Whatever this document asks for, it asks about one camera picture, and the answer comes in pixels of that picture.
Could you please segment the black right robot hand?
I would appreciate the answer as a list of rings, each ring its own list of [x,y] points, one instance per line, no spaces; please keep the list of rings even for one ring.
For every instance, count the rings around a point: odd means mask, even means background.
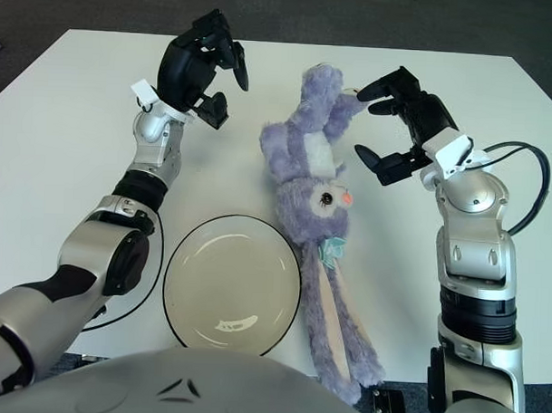
[[[458,190],[475,190],[482,196],[491,193],[486,177],[472,176],[467,167],[474,159],[471,138],[460,131],[441,99],[423,91],[408,69],[400,67],[368,84],[357,93],[357,99],[371,103],[368,111],[372,115],[397,116],[409,129],[412,147],[405,153],[380,157],[364,145],[354,146],[381,185],[403,181],[415,170],[426,168],[425,186],[439,180]]]

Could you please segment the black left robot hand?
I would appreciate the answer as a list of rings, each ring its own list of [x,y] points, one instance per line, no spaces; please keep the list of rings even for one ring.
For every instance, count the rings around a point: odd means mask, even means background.
[[[242,91],[248,90],[248,72],[242,44],[232,38],[227,18],[214,9],[174,38],[165,50],[157,85],[134,86],[137,104],[144,112],[161,103],[178,113],[190,111],[214,129],[228,119],[226,96],[206,94],[217,69],[231,70]]]

